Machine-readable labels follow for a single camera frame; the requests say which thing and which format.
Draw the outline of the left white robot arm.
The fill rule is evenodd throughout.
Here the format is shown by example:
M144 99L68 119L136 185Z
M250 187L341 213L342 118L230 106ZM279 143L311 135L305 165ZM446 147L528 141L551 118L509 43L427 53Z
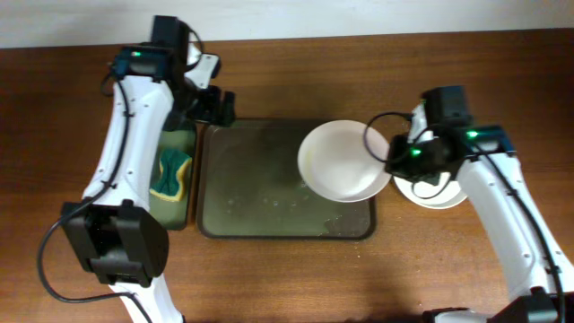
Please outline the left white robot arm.
M183 194L186 161L171 166L157 157L161 135L205 123L234 121L234 95L210 81L221 59L197 49L151 43L120 50L109 67L111 120L100 160L79 203L63 205L62 228L84 271L110 288L134 322L182 322L164 270L169 234L151 214L152 173Z

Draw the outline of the green and yellow sponge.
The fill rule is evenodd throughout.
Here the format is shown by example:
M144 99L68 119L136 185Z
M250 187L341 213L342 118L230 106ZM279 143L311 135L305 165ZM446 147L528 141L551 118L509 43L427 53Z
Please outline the green and yellow sponge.
M167 148L159 159L160 177L150 187L150 193L161 200L178 202L185 193L184 179L192 158L186 153Z

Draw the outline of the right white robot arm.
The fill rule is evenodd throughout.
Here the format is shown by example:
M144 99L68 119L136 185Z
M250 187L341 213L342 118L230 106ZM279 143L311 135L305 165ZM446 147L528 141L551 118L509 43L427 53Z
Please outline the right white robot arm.
M454 176L479 215L503 269L509 303L496 314L427 310L426 322L571 322L573 265L526 185L514 146L499 126L429 126L429 140L396 135L386 171L411 181Z

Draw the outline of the white plate yellow stain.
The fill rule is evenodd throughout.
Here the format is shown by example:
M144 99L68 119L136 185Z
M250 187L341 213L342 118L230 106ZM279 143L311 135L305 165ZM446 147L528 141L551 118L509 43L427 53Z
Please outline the white plate yellow stain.
M447 172L441 173L439 184L432 185L424 181L412 183L406 179L393 177L393 181L409 201L429 209L449 209L467 199L458 183Z

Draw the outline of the pink rimmed white plate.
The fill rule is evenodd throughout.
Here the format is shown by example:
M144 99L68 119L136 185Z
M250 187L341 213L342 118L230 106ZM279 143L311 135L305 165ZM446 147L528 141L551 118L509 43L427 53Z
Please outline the pink rimmed white plate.
M389 143L377 130L354 120L326 122L310 131L298 151L300 175L328 200L354 203L379 193L391 180L382 162Z

